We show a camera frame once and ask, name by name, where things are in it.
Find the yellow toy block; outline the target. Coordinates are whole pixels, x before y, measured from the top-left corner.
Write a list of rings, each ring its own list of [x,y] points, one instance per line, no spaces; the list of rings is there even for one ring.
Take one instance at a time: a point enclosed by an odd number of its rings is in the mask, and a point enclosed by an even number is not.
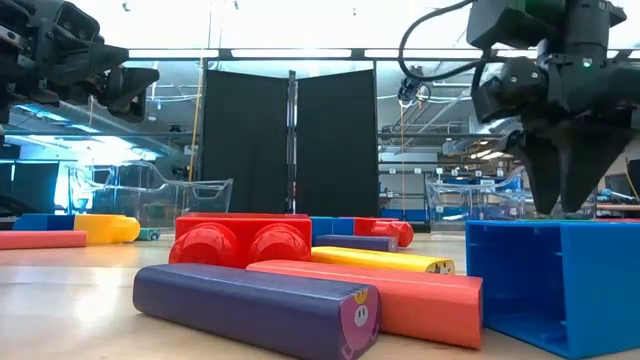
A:
[[[140,233],[135,217],[112,214],[77,214],[74,230],[87,233],[88,245],[110,245],[133,242]]]

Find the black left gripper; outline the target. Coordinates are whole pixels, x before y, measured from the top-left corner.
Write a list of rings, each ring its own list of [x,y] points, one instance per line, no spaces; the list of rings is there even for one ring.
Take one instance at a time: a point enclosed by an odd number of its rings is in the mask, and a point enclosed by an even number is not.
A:
[[[22,101],[57,106],[97,94],[111,115],[143,122],[147,88],[160,74],[118,67],[128,59],[128,49],[103,44],[99,22],[67,0],[0,0],[0,124]],[[110,69],[99,91],[94,79]]]

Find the purple long bar block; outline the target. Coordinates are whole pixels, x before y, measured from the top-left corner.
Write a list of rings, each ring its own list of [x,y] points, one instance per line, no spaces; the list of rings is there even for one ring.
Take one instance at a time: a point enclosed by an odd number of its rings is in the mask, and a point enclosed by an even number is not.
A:
[[[373,285],[204,264],[140,269],[132,301],[148,316],[299,360],[358,360],[381,330]]]
[[[362,235],[319,235],[312,240],[314,247],[332,246],[383,252],[396,252],[398,244],[395,238],[387,236]]]

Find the black room divider panel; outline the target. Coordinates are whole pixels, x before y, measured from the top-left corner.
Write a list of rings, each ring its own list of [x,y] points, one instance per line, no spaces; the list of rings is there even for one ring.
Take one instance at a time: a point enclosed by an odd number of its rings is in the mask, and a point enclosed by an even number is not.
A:
[[[206,73],[199,177],[233,181],[231,212],[286,211],[287,99],[284,78]]]
[[[311,216],[378,214],[375,73],[298,81],[296,210]]]

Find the clear plastic bin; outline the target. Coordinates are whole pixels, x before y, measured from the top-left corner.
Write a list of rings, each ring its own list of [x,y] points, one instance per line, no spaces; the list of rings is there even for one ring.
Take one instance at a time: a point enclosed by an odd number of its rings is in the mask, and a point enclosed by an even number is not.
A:
[[[226,212],[233,181],[180,181],[147,161],[73,164],[67,167],[68,211],[144,219],[175,218],[190,211]]]
[[[532,205],[523,167],[509,174],[498,169],[498,177],[438,174],[425,180],[425,205],[436,223],[464,223],[467,220],[514,220],[522,218]]]

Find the black overhead frame beam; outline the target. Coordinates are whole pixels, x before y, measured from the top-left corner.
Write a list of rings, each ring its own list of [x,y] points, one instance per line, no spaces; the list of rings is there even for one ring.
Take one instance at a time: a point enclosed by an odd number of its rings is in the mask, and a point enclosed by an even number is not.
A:
[[[391,61],[398,59],[399,51],[391,48],[222,48],[222,49],[130,49],[131,60],[350,60]],[[406,49],[406,61],[472,61],[482,55],[471,48]]]

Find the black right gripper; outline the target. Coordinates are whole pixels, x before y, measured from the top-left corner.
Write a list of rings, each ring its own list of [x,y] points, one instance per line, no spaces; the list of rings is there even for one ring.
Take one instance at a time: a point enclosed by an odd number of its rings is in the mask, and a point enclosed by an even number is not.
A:
[[[524,166],[539,214],[552,212],[559,193],[562,211],[577,212],[635,137],[640,63],[629,62],[629,54],[600,61],[550,53],[533,60],[486,50],[473,62],[471,98],[480,123],[516,118],[529,132],[558,125],[558,148],[524,131],[509,134],[504,147]]]

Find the yellow long bar block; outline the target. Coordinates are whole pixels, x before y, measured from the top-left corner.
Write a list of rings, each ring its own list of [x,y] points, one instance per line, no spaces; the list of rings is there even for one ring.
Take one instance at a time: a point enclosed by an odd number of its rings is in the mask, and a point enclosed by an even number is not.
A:
[[[367,268],[384,268],[421,273],[454,275],[451,259],[395,252],[321,246],[311,249],[314,262]]]

